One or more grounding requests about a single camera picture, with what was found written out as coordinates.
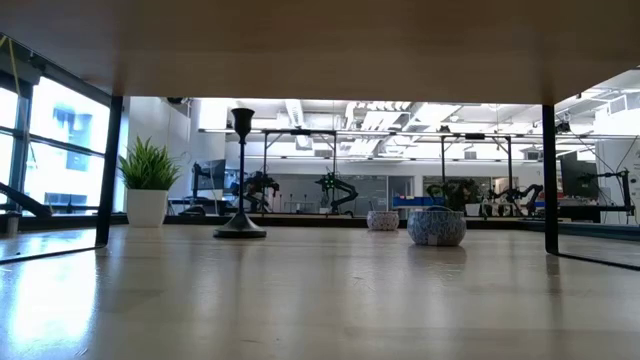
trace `computer monitor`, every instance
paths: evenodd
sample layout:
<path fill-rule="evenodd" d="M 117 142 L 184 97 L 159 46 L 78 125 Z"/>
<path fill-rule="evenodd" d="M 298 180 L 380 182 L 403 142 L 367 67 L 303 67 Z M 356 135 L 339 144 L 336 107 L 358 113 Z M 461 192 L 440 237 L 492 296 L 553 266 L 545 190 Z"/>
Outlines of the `computer monitor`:
<path fill-rule="evenodd" d="M 585 174 L 597 175 L 595 163 L 578 161 L 578 154 L 571 153 L 560 157 L 562 171 L 562 191 L 565 196 L 598 199 L 600 189 L 598 180 L 585 181 L 581 177 Z"/>
<path fill-rule="evenodd" d="M 191 190 L 224 189 L 225 160 L 196 162 L 193 167 L 194 181 Z"/>

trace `black candlestick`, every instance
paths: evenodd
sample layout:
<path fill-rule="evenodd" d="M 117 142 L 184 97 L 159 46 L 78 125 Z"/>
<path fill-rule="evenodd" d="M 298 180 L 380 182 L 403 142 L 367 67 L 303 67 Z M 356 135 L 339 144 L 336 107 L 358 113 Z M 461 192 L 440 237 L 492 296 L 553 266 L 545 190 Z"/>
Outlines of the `black candlestick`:
<path fill-rule="evenodd" d="M 240 196 L 238 211 L 223 227 L 216 229 L 213 236 L 217 238 L 262 238 L 267 236 L 267 232 L 254 224 L 249 216 L 244 212 L 244 146 L 247 143 L 246 137 L 251 132 L 251 117 L 254 111 L 251 109 L 231 110 L 235 122 L 233 128 L 240 136 Z"/>

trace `potted plant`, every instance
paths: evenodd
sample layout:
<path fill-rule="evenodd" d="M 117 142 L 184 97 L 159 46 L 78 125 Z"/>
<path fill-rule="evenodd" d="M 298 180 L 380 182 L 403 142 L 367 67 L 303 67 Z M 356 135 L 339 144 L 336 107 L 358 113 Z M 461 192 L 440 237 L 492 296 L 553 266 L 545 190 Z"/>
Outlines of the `potted plant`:
<path fill-rule="evenodd" d="M 169 157 L 167 147 L 156 147 L 136 137 L 128 157 L 120 156 L 120 171 L 127 192 L 127 218 L 133 227 L 159 227 L 167 212 L 169 188 L 180 168 Z"/>

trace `white plant pot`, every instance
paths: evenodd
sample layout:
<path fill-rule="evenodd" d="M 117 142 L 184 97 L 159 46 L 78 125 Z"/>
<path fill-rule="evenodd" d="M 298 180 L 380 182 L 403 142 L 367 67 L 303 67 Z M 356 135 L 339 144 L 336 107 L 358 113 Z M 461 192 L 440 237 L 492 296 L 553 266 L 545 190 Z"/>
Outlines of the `white plant pot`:
<path fill-rule="evenodd" d="M 467 210 L 467 216 L 480 216 L 481 204 L 465 204 L 464 208 Z"/>
<path fill-rule="evenodd" d="M 129 225 L 140 228 L 157 228 L 164 222 L 167 213 L 167 197 L 165 190 L 127 191 L 127 219 Z"/>

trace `small ceramic bowl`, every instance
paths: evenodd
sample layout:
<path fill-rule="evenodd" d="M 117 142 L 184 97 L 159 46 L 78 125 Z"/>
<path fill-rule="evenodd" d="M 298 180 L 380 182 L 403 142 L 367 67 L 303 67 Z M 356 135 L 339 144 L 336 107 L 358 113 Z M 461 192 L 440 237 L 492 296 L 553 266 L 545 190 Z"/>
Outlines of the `small ceramic bowl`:
<path fill-rule="evenodd" d="M 398 228 L 400 217 L 395 211 L 369 211 L 367 226 L 375 231 L 393 231 Z"/>
<path fill-rule="evenodd" d="M 416 245 L 458 246 L 467 232 L 462 211 L 432 206 L 409 213 L 407 231 Z"/>

